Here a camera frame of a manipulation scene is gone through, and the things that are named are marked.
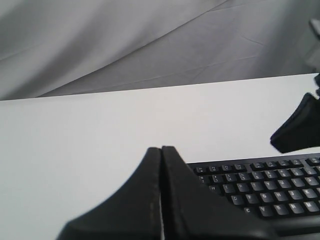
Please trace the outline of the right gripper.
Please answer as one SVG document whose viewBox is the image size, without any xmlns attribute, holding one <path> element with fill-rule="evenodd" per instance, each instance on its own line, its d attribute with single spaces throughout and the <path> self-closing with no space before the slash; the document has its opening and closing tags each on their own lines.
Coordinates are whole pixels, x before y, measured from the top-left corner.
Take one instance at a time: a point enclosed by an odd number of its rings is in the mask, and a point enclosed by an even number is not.
<svg viewBox="0 0 320 240">
<path fill-rule="evenodd" d="M 314 77 L 314 81 L 318 87 L 316 94 L 320 96 L 320 20 L 312 18 L 309 20 L 308 24 L 313 43 L 306 54 L 306 62 L 317 73 L 317 75 Z"/>
</svg>

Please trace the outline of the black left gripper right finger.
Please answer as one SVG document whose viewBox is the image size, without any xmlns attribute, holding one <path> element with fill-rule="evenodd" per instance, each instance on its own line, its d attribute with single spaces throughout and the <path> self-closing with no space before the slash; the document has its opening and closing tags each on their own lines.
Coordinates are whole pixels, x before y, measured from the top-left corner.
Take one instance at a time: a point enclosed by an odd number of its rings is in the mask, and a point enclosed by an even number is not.
<svg viewBox="0 0 320 240">
<path fill-rule="evenodd" d="M 272 240 L 274 230 L 201 183 L 173 146 L 161 149 L 161 210 L 166 240 Z"/>
</svg>

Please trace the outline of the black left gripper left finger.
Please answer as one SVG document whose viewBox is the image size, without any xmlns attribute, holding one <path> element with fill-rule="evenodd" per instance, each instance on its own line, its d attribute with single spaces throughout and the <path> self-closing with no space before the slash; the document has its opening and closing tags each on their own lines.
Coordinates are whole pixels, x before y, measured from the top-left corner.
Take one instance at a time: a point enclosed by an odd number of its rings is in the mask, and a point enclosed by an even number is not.
<svg viewBox="0 0 320 240">
<path fill-rule="evenodd" d="M 161 151 L 147 149 L 130 178 L 112 196 L 69 221 L 59 240 L 160 240 Z"/>
</svg>

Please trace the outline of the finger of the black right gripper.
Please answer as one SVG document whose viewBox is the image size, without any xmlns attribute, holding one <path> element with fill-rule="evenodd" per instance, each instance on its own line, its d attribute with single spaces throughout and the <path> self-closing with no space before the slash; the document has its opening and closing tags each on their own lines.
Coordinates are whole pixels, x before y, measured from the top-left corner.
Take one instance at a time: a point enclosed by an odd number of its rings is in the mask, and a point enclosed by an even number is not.
<svg viewBox="0 0 320 240">
<path fill-rule="evenodd" d="M 296 110 L 270 137 L 280 153 L 320 146 L 320 100 L 306 93 Z"/>
</svg>

